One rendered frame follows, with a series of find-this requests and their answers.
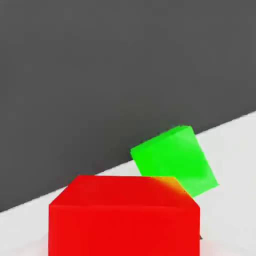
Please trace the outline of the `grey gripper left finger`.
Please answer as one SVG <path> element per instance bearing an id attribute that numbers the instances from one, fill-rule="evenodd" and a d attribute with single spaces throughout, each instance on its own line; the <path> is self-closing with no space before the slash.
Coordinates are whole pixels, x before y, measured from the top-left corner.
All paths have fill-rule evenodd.
<path id="1" fill-rule="evenodd" d="M 30 243 L 23 252 L 23 256 L 48 256 L 48 236 Z"/>

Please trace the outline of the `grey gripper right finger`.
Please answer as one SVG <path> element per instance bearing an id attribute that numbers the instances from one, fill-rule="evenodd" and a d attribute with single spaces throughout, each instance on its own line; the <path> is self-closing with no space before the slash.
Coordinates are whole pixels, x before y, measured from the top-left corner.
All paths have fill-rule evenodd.
<path id="1" fill-rule="evenodd" d="M 200 256 L 225 256 L 225 251 L 217 243 L 200 235 Z"/>

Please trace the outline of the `small green cube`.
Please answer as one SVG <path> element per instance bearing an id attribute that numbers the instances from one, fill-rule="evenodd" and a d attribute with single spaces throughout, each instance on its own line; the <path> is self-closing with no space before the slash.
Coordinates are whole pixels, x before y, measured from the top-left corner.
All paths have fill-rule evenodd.
<path id="1" fill-rule="evenodd" d="M 175 177 L 191 197 L 219 185 L 190 125 L 165 131 L 130 153 L 142 176 Z"/>

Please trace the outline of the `small red cube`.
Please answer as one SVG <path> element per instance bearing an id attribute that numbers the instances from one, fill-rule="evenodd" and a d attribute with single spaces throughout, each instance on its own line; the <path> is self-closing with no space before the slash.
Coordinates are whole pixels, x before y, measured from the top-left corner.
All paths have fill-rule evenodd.
<path id="1" fill-rule="evenodd" d="M 174 177 L 79 175 L 49 204 L 48 256 L 200 256 L 200 207 Z"/>

